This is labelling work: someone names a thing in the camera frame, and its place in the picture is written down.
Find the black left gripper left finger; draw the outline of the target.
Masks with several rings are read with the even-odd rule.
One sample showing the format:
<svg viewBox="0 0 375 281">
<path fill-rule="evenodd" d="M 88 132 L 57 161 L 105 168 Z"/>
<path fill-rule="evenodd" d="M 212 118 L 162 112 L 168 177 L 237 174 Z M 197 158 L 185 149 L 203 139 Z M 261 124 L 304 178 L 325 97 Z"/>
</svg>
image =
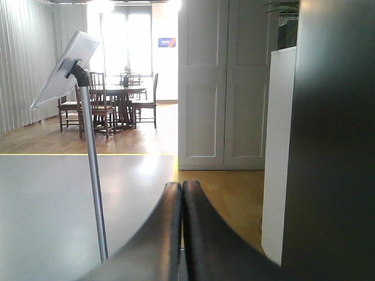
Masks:
<svg viewBox="0 0 375 281">
<path fill-rule="evenodd" d="M 138 231 L 112 257 L 80 280 L 178 280 L 182 188 L 167 183 Z"/>
</svg>

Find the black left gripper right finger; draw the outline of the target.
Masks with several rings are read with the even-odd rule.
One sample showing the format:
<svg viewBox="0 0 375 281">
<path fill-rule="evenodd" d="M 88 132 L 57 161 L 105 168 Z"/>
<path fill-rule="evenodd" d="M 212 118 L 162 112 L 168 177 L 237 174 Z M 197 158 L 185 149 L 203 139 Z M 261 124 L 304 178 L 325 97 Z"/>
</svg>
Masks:
<svg viewBox="0 0 375 281">
<path fill-rule="evenodd" d="M 182 205 L 189 280 L 290 279 L 225 222 L 198 181 L 183 182 Z"/>
</svg>

